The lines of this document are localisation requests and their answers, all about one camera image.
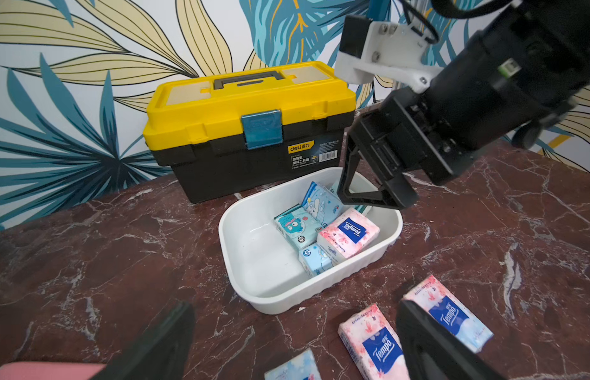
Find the teal cartoon tissue pack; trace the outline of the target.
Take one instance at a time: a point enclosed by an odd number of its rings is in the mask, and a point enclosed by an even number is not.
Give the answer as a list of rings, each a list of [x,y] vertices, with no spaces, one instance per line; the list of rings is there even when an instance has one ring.
[[[300,204],[274,217],[282,236],[296,250],[301,251],[317,241],[322,225]]]

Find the pink Tempo tissue pack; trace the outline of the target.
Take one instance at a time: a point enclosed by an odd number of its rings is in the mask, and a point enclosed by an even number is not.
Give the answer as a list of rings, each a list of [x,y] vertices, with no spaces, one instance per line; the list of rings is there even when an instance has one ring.
[[[434,275],[428,276],[403,297],[415,302],[442,327],[475,353],[493,338],[493,332]]]
[[[376,304],[341,323],[338,334],[364,379],[410,379],[401,341]]]
[[[321,380],[314,354],[311,349],[267,371],[265,380]]]

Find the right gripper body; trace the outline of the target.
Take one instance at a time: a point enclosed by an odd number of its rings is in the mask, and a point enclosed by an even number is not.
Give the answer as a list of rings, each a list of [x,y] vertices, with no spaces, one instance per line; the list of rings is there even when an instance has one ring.
[[[448,19],[493,14],[423,93],[401,83],[348,133],[348,172],[373,153],[394,155],[403,175],[421,169],[436,185],[461,176],[482,150],[512,134],[529,149],[575,108],[590,85],[590,1],[490,1],[465,10],[434,1]],[[439,32],[411,4],[406,22],[429,43]]]

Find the white plastic storage box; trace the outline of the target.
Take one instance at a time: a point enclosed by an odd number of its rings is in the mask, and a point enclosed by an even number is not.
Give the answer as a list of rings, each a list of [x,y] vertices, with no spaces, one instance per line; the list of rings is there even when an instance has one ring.
[[[309,277],[295,249],[279,233],[274,217],[301,201],[312,182],[333,184],[342,168],[332,167],[245,197],[221,217],[221,250],[234,291],[264,314],[281,314],[380,260],[401,235],[400,212],[372,207],[368,218],[379,237],[358,256]]]

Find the blue elephant tissue pack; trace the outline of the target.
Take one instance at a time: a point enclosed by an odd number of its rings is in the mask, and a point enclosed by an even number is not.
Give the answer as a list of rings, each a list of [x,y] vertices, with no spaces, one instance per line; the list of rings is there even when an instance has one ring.
[[[301,206],[323,227],[333,223],[344,212],[339,197],[315,181],[309,185]]]

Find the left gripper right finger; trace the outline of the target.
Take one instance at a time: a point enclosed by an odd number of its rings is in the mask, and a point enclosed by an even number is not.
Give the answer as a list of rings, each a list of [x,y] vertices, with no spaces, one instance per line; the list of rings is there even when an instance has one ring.
[[[415,302],[399,302],[396,332],[411,379],[502,378]]]

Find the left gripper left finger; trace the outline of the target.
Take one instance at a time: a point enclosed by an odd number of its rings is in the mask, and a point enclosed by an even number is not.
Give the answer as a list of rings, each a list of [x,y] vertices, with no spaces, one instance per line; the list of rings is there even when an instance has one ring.
[[[94,379],[181,379],[195,331],[195,309],[180,302]]]

